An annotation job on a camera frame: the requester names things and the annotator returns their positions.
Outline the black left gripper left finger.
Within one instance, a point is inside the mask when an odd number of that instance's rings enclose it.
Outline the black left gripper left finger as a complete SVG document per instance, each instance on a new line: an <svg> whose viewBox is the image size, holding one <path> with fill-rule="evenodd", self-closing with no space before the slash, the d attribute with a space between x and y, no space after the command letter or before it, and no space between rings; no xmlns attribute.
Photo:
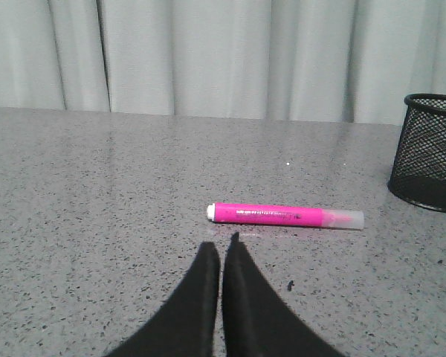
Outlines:
<svg viewBox="0 0 446 357"><path fill-rule="evenodd" d="M110 356L211 356L219 296L220 259L203 242L169 299Z"/></svg>

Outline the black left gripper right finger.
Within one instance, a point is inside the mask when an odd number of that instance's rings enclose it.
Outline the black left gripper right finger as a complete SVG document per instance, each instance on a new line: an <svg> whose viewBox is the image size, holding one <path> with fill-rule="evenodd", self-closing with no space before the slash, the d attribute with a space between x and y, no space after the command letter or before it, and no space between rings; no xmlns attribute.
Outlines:
<svg viewBox="0 0 446 357"><path fill-rule="evenodd" d="M341 356L272 289L239 234L224 262L222 317L228 356Z"/></svg>

